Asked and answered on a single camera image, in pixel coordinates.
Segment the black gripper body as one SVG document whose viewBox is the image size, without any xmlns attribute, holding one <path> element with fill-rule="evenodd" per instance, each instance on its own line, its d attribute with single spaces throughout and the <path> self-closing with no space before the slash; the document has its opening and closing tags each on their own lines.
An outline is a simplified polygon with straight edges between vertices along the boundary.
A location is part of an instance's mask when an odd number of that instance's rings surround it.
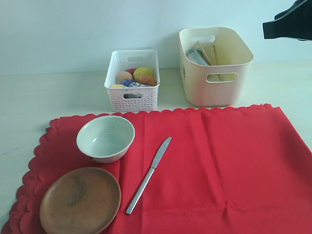
<svg viewBox="0 0 312 234">
<path fill-rule="evenodd" d="M 262 24 L 264 39 L 312 40 L 312 1 L 297 0 L 287 10 Z"/>
</svg>

